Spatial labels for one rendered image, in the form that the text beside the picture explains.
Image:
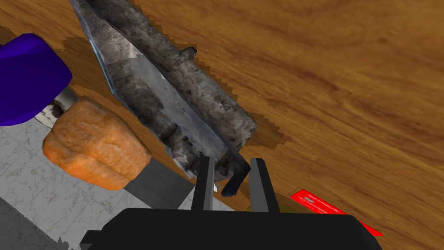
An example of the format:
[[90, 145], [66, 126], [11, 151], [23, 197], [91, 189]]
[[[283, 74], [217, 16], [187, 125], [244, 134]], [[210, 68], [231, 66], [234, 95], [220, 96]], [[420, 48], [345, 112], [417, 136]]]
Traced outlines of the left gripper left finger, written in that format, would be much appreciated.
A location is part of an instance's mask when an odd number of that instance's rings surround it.
[[191, 205], [192, 211], [211, 211], [214, 191], [214, 157], [202, 157]]

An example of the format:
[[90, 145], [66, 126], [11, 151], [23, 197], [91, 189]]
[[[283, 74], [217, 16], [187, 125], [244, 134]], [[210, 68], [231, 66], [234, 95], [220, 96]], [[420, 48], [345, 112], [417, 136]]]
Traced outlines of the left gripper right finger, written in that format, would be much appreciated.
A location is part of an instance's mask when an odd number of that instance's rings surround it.
[[253, 212], [279, 213], [272, 182], [262, 158], [252, 158], [249, 172], [249, 199]]

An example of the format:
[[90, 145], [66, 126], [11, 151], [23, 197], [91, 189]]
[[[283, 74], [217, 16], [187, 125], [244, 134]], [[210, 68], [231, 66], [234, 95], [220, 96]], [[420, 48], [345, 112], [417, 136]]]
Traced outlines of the red flat object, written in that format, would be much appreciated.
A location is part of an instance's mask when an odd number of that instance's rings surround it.
[[290, 198], [302, 205], [303, 207], [307, 208], [308, 210], [316, 213], [316, 214], [345, 214], [344, 211], [336, 208], [332, 204], [328, 203], [327, 201], [319, 198], [318, 196], [314, 195], [313, 193], [310, 193], [309, 191], [305, 189], [301, 189], [297, 191], [296, 193], [292, 194]]

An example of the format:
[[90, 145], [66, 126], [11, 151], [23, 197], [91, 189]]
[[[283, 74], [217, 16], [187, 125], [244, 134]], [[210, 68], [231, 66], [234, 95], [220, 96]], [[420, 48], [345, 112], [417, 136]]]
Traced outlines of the orange bread loaf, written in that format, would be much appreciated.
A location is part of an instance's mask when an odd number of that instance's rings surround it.
[[134, 180], [152, 158], [121, 118], [87, 96], [56, 120], [42, 153], [69, 175], [112, 191]]

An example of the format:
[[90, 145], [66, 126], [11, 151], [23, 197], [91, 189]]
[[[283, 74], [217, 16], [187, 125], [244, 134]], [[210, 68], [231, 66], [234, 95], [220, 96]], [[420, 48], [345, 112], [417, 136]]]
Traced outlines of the purple rounded object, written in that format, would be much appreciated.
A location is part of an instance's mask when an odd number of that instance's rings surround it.
[[36, 34], [7, 42], [0, 47], [0, 126], [31, 120], [71, 79], [67, 65]]

